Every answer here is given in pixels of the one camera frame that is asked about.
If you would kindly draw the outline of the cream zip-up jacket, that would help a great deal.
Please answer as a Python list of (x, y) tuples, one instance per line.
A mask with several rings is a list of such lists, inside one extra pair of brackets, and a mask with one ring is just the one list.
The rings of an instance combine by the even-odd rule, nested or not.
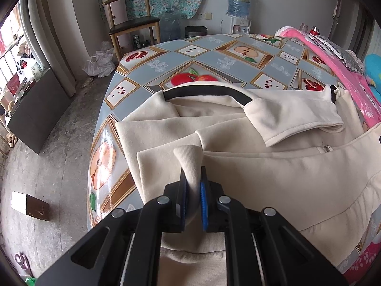
[(200, 173), (252, 210), (275, 208), (348, 280), (380, 254), (380, 125), (348, 91), (242, 90), (220, 82), (157, 92), (115, 127), (140, 197), (185, 174), (187, 226), (165, 234), (160, 285), (225, 285), (223, 234), (201, 229)]

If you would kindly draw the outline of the brown and white box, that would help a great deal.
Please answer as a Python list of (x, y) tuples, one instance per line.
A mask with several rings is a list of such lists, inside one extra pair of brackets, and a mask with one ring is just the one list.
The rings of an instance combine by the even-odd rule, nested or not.
[(13, 191), (11, 206), (14, 210), (26, 216), (49, 221), (49, 204), (29, 194)]

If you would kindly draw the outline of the fruit-patterned bed sheet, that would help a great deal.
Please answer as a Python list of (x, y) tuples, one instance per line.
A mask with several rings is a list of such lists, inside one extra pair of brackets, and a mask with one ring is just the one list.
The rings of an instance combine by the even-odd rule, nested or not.
[(101, 106), (90, 153), (87, 207), (91, 224), (112, 209), (134, 210), (146, 203), (133, 180), (115, 127), (157, 92), (220, 82), (236, 86), (235, 100), (248, 102), (242, 90), (348, 91), (335, 73), (296, 38), (216, 35), (178, 39), (125, 55)]

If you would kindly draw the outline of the dark grey low cabinet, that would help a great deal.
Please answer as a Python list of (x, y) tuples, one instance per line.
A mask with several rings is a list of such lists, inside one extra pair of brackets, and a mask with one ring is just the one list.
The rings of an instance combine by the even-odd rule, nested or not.
[(6, 125), (21, 142), (36, 154), (71, 103), (51, 69), (18, 101)]

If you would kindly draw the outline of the pink floral blanket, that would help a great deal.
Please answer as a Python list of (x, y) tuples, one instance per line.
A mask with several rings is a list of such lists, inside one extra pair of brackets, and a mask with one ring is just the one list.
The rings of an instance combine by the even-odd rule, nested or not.
[(342, 85), (349, 91), (353, 101), (359, 108), (366, 124), (369, 127), (380, 123), (380, 103), (376, 100), (373, 92), (367, 84), (364, 75), (348, 70), (342, 62), (309, 39), (309, 34), (306, 34), (291, 26), (284, 26), (279, 29), (276, 36), (291, 37), (299, 39), (307, 45), (315, 54), (317, 54), (324, 63), (335, 73)]

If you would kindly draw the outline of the black trash bin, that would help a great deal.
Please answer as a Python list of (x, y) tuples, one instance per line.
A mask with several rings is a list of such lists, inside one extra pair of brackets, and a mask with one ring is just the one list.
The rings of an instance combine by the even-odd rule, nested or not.
[(206, 36), (208, 33), (206, 26), (186, 26), (185, 27), (185, 37), (200, 37)]

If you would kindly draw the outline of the white water dispenser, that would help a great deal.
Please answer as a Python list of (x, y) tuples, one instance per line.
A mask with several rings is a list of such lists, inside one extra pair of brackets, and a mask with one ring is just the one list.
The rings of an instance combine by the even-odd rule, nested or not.
[(251, 20), (242, 17), (231, 17), (231, 34), (249, 34), (251, 29)]

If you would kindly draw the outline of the empty clear water jug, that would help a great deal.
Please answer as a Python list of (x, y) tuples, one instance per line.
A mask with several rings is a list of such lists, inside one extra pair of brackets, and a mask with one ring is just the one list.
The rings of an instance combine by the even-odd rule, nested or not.
[(168, 8), (166, 13), (160, 18), (161, 41), (168, 42), (181, 38), (181, 17), (172, 8)]

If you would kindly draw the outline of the wooden chair with dark seat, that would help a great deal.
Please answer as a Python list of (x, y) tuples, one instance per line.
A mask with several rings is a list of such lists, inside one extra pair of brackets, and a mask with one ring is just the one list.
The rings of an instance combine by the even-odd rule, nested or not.
[(106, 8), (109, 10), (109, 18), (112, 24), (109, 30), (109, 36), (112, 40), (112, 44), (114, 46), (115, 54), (118, 61), (121, 61), (122, 59), (121, 47), (118, 41), (118, 37), (121, 35), (132, 33), (137, 30), (142, 30), (144, 28), (148, 28), (150, 33), (150, 41), (153, 44), (154, 43), (153, 28), (155, 28), (157, 44), (161, 43), (160, 18), (154, 17), (151, 15), (149, 0), (145, 0), (145, 8), (147, 13), (146, 16), (124, 21), (119, 24), (115, 24), (113, 14), (112, 14), (112, 9), (111, 9), (111, 3), (118, 2), (118, 1), (124, 1), (124, 0), (106, 0), (103, 2), (103, 6), (106, 6)]

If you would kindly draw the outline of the grey lace pillow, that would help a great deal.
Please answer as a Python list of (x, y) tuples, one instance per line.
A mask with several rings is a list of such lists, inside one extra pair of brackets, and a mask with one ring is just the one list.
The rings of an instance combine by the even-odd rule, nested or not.
[(337, 44), (333, 43), (330, 39), (321, 35), (314, 36), (309, 34), (309, 39), (323, 49), (327, 49), (328, 52), (338, 58), (342, 64), (351, 72), (357, 72), (361, 75), (364, 75), (364, 63), (356, 56), (352, 50), (345, 50)]

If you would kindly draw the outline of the white cylindrical appliance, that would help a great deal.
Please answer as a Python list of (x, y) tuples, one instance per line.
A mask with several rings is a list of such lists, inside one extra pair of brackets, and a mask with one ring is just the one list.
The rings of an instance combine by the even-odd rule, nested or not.
[[(124, 23), (128, 21), (127, 7), (126, 7), (125, 0), (112, 2), (110, 4), (110, 8), (112, 11), (112, 17), (113, 17), (115, 26), (120, 23)], [(130, 34), (123, 34), (118, 36), (118, 42), (120, 44), (122, 54), (130, 52), (132, 50), (132, 41), (131, 41)]]

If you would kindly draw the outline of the blue plush toy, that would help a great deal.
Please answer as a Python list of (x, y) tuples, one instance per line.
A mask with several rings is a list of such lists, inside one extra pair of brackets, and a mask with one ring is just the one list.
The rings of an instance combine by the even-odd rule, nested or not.
[(377, 54), (369, 54), (364, 59), (365, 74), (371, 92), (381, 103), (381, 57)]

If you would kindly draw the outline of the blue water bottle on dispenser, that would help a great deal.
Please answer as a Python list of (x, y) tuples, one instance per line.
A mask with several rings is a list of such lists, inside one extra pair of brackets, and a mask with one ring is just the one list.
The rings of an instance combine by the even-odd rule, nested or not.
[(250, 13), (251, 0), (228, 0), (227, 14), (247, 19)]

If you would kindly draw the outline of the grey curtain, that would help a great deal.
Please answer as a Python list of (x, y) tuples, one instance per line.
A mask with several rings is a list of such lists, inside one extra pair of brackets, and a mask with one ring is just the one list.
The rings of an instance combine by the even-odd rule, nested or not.
[(49, 68), (68, 96), (76, 93), (89, 58), (73, 0), (19, 0), (17, 10), (33, 55)]

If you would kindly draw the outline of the white wall socket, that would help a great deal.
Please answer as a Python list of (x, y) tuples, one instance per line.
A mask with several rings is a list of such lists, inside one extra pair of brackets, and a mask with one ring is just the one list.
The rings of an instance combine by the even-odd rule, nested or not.
[(199, 13), (198, 19), (211, 20), (212, 19), (212, 13), (210, 13), (210, 12)]

